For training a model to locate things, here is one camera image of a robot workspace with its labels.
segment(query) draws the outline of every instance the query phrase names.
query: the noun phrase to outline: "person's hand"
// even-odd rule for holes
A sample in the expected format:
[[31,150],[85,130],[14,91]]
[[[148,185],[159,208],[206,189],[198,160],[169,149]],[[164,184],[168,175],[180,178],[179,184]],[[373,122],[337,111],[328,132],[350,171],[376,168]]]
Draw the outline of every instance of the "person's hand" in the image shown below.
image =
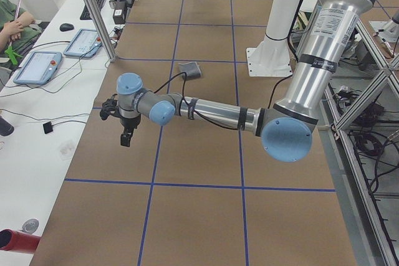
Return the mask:
[[21,33],[18,32],[17,34],[13,34],[10,38],[9,38],[9,42],[15,42],[16,40],[19,40],[21,38]]
[[21,38],[21,32],[24,31],[24,26],[19,21],[12,21],[4,23],[2,32],[7,34],[10,38],[11,36],[18,35]]

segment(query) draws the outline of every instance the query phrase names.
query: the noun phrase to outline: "tablet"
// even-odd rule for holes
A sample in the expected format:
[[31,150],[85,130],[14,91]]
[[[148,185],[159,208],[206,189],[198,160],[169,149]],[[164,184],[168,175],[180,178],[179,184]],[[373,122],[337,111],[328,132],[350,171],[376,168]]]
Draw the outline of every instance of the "tablet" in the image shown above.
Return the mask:
[[61,60],[61,52],[35,51],[27,58],[13,81],[17,84],[45,84],[54,75]]
[[91,58],[101,47],[100,37],[94,29],[79,29],[64,51],[68,57]]

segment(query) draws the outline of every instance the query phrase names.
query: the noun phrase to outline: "keyboard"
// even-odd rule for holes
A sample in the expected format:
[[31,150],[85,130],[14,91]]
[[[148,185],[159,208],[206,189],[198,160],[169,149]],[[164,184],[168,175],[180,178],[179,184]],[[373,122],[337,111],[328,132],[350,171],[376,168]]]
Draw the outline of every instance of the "keyboard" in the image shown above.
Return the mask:
[[[104,6],[105,0],[95,0],[97,2],[97,5],[99,6],[99,9]],[[84,7],[82,14],[80,15],[80,20],[91,20],[92,18],[90,17],[89,10],[87,9],[87,6]]]

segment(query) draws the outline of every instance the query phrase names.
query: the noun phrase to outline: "green shirt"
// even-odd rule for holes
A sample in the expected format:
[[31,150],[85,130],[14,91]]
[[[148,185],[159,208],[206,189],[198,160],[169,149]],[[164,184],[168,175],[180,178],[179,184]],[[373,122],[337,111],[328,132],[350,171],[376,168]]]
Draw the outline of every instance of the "green shirt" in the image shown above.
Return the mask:
[[[17,6],[8,0],[0,0],[0,31],[3,29],[4,23],[14,20],[16,9]],[[25,10],[23,8],[19,9],[19,15],[23,14],[24,12]],[[40,32],[29,26],[25,27],[24,31],[21,32],[21,38],[12,43],[12,48],[18,53],[18,50],[21,50],[31,39],[39,34]],[[4,53],[4,50],[0,52],[0,57],[8,57],[7,54]],[[1,66],[12,67],[12,64],[11,62],[7,62],[5,64],[1,64]]]

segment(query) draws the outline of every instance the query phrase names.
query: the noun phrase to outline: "tablet screen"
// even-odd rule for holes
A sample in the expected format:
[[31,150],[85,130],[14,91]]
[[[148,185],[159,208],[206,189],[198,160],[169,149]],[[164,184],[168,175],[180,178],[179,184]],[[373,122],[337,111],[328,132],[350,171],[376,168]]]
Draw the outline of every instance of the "tablet screen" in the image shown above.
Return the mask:
[[91,50],[98,36],[97,31],[82,30],[67,51],[75,54],[86,54]]
[[51,60],[54,59],[54,56],[54,53],[36,52],[33,54],[24,66],[23,72],[19,76],[19,80],[39,81],[46,73]]

